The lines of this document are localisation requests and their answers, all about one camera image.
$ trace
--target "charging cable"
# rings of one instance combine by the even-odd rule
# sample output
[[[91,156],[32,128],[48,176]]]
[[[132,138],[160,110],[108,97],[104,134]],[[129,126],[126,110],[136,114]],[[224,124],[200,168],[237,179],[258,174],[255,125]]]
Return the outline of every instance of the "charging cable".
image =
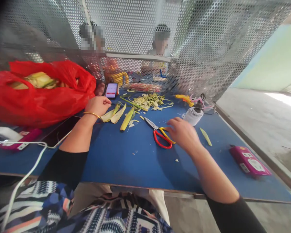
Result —
[[[22,142],[19,142],[19,141],[18,142],[12,142],[12,141],[9,141],[8,143],[17,143],[17,144],[23,144],[23,143],[40,144],[40,145],[43,145],[44,148],[41,150],[41,152],[40,152],[40,154],[39,154],[39,156],[38,156],[38,158],[36,160],[36,163],[35,163],[35,165],[33,165],[32,169],[21,179],[21,181],[13,189],[13,192],[12,192],[12,195],[11,195],[10,201],[9,201],[9,206],[8,206],[8,209],[7,209],[6,213],[5,213],[5,216],[4,216],[2,225],[1,225],[0,232],[4,232],[4,230],[5,230],[5,227],[7,225],[7,221],[9,219],[10,214],[11,214],[12,206],[13,206],[14,199],[15,199],[16,192],[17,192],[18,188],[28,178],[28,176],[30,176],[30,174],[36,169],[37,165],[39,164],[39,162],[41,160],[41,157],[42,157],[44,151],[48,147],[48,145],[45,142],[23,142],[23,141]]]

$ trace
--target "bracelet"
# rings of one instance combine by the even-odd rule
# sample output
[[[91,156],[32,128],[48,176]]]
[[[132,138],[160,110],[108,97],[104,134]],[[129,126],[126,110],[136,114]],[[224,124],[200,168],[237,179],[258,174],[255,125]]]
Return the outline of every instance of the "bracelet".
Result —
[[[88,114],[95,115],[96,117],[98,117],[99,119],[101,119],[101,117],[100,117],[100,116],[98,116],[98,115],[96,115],[95,113],[90,113],[90,112],[83,112],[83,114],[85,114],[85,113],[88,113]]]

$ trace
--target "red scissors handle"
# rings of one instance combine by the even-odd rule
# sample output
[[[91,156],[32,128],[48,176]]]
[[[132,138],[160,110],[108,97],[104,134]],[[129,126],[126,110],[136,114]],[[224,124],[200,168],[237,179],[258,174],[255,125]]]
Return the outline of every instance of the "red scissors handle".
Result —
[[[165,149],[170,149],[172,147],[172,143],[171,141],[169,141],[167,138],[165,138],[163,135],[161,135],[157,130],[154,130],[153,131],[153,135],[154,135],[154,140],[156,141],[156,143],[162,147],[162,148],[165,148]],[[162,144],[159,143],[158,139],[157,139],[157,136],[158,135],[159,137],[161,137],[162,139],[164,139],[166,142],[168,142],[169,146],[164,146]]]

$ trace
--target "blue table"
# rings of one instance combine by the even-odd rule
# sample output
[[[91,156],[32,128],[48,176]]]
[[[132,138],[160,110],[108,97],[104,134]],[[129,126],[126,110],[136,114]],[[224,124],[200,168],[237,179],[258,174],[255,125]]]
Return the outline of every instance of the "blue table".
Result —
[[[149,110],[140,115],[149,118],[158,126],[166,126],[167,120],[178,117],[188,109],[183,102],[178,104],[177,101],[174,101],[173,107],[163,111]],[[152,128],[138,114],[134,119],[140,122],[129,128],[129,131],[127,128],[125,132],[120,131],[124,116],[117,124],[108,122],[94,126],[82,181],[202,194],[198,173],[185,151],[177,144],[170,150],[157,146]],[[199,127],[207,132],[212,147],[207,144]],[[204,115],[195,128],[202,144],[244,198],[291,202],[290,193],[274,176],[256,180],[244,174],[238,167],[229,153],[230,144],[247,145],[218,114]],[[0,149],[0,173],[26,174],[41,149],[41,146],[30,145],[24,151],[14,154]],[[33,175],[42,172],[54,152],[53,149],[45,151]]]

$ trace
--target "patterned shirt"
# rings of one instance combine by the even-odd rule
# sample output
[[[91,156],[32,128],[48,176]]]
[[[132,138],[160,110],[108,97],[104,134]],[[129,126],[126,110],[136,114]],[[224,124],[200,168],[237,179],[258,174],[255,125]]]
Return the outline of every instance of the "patterned shirt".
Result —
[[[146,199],[120,193],[105,194],[68,218],[74,192],[63,183],[35,181],[14,201],[7,232],[173,232]],[[0,226],[6,205],[0,210]]]

